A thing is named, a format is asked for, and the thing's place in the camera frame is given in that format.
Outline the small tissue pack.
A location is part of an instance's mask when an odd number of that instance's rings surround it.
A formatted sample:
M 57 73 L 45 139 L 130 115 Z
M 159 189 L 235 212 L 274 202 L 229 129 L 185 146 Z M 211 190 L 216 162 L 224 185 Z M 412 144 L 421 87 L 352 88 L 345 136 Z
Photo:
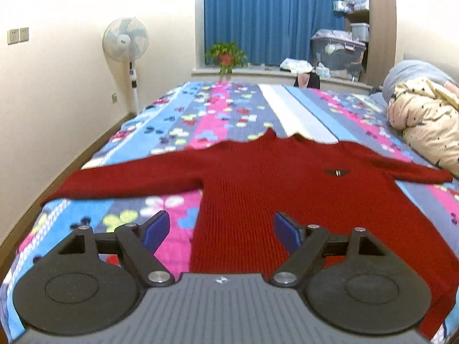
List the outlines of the small tissue pack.
M 315 71 L 321 78 L 331 78 L 330 69 L 324 66 L 321 62 L 315 67 Z

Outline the floral striped bed sheet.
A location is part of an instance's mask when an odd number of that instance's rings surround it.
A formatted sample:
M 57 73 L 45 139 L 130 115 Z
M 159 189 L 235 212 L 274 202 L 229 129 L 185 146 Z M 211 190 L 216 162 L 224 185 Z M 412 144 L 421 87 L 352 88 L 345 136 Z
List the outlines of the floral striped bed sheet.
M 364 95 L 224 82 L 188 82 L 168 92 L 126 122 L 82 169 L 225 140 L 253 141 L 267 130 L 279 138 L 298 134 L 322 144 L 349 141 L 389 159 L 442 170 L 415 153 Z M 458 181 L 401 181 L 398 186 L 458 258 Z M 458 334 L 458 289 L 453 309 L 432 338 L 421 331 L 425 318 L 407 332 L 358 335 L 322 321 L 293 288 L 270 284 L 271 274 L 193 273 L 199 189 L 95 200 L 55 198 L 56 190 L 1 285 L 1 324 L 10 343 L 449 343 Z M 144 224 L 161 210 L 170 217 L 170 232 L 154 255 L 172 273 L 173 284 L 147 289 L 127 318 L 99 332 L 56 336 L 23 326 L 12 301 L 15 285 L 60 241 L 82 225 L 96 233 L 113 232 L 124 224 Z

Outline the clear plastic storage bin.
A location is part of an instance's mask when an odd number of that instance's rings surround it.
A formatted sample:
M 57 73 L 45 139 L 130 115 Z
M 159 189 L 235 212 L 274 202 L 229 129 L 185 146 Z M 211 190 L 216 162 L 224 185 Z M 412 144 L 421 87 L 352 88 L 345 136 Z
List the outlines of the clear plastic storage bin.
M 328 67 L 332 78 L 358 81 L 366 45 L 343 30 L 318 30 L 310 39 L 312 65 Z

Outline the red knit sweater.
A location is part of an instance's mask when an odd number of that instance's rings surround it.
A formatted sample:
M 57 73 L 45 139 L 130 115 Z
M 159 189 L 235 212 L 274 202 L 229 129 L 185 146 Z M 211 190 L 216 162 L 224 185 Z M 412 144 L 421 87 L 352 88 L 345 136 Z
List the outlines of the red knit sweater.
M 95 200 L 201 190 L 191 241 L 193 273 L 272 274 L 287 258 L 274 233 L 286 213 L 332 233 L 371 232 L 428 283 L 432 303 L 421 326 L 432 338 L 455 304 L 458 258 L 401 191 L 401 181 L 449 183 L 449 172 L 389 159 L 349 141 L 322 144 L 295 134 L 225 140 L 74 172 L 55 198 Z

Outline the potted green plant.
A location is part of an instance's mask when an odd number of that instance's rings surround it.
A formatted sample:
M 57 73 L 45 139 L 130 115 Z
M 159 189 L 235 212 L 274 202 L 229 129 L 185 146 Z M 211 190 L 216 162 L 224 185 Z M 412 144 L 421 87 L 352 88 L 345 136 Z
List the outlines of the potted green plant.
M 216 43 L 206 51 L 205 56 L 213 65 L 219 67 L 221 76 L 231 74 L 235 68 L 248 66 L 245 52 L 235 42 Z

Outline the wall light switches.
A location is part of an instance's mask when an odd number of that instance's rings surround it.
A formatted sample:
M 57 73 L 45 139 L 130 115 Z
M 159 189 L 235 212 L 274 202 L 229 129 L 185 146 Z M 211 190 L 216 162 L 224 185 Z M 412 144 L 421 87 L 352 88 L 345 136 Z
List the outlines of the wall light switches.
M 13 45 L 29 40 L 29 28 L 23 27 L 19 29 L 11 29 L 7 33 L 7 44 Z

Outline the blue window curtain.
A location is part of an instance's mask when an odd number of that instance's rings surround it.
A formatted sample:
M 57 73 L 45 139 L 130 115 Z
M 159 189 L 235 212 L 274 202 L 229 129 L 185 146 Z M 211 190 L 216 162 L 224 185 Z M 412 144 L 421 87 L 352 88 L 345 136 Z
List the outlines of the blue window curtain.
M 234 43 L 255 65 L 311 60 L 310 40 L 318 30 L 345 27 L 335 1 L 204 0 L 205 49 Z

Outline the dark bag on sill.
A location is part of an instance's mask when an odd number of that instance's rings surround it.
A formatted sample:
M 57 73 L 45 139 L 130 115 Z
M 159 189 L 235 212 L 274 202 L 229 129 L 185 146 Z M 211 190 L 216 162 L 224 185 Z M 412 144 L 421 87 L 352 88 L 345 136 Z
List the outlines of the dark bag on sill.
M 297 88 L 320 89 L 320 77 L 314 72 L 298 74 L 294 86 Z

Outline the white standing fan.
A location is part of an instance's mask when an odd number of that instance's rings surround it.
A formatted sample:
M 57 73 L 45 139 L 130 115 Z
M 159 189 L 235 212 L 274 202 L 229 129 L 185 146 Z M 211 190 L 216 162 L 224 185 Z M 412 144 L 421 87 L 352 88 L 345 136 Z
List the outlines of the white standing fan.
M 104 31 L 102 46 L 104 53 L 112 60 L 128 64 L 135 113 L 141 112 L 138 94 L 136 61 L 144 55 L 149 46 L 149 32 L 136 18 L 113 21 Z

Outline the cream star-print duvet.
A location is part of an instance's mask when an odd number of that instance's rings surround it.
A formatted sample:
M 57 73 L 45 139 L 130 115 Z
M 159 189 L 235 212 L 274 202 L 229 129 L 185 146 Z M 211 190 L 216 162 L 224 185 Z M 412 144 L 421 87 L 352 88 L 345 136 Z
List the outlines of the cream star-print duvet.
M 395 85 L 389 124 L 408 146 L 438 168 L 458 176 L 458 86 L 426 78 Z

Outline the white clothes pile on sill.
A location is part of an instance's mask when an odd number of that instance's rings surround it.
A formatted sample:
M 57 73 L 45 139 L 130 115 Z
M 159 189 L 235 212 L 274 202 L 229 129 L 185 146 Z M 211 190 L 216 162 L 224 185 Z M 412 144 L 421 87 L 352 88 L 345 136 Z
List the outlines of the white clothes pile on sill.
M 289 71 L 293 74 L 304 74 L 310 73 L 314 70 L 314 67 L 307 60 L 296 60 L 292 58 L 286 58 L 279 66 L 282 71 Z

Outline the grey blue pillow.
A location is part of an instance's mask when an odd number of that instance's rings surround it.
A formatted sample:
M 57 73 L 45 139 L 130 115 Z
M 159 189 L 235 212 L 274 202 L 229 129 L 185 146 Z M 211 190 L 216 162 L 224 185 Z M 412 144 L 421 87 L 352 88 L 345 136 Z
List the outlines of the grey blue pillow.
M 431 63 L 423 60 L 403 60 L 393 66 L 384 79 L 382 95 L 386 103 L 389 103 L 393 96 L 396 84 L 417 78 L 429 79 L 441 85 L 446 82 L 458 85 L 455 79 Z

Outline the wooden shelf unit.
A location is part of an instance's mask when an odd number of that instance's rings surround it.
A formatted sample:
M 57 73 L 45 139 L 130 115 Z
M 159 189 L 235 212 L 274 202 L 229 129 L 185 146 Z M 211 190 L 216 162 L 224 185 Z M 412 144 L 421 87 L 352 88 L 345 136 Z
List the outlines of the wooden shelf unit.
M 369 0 L 368 10 L 345 15 L 345 27 L 350 28 L 352 23 L 369 24 L 364 71 L 359 80 L 373 87 L 382 85 L 396 62 L 396 0 Z

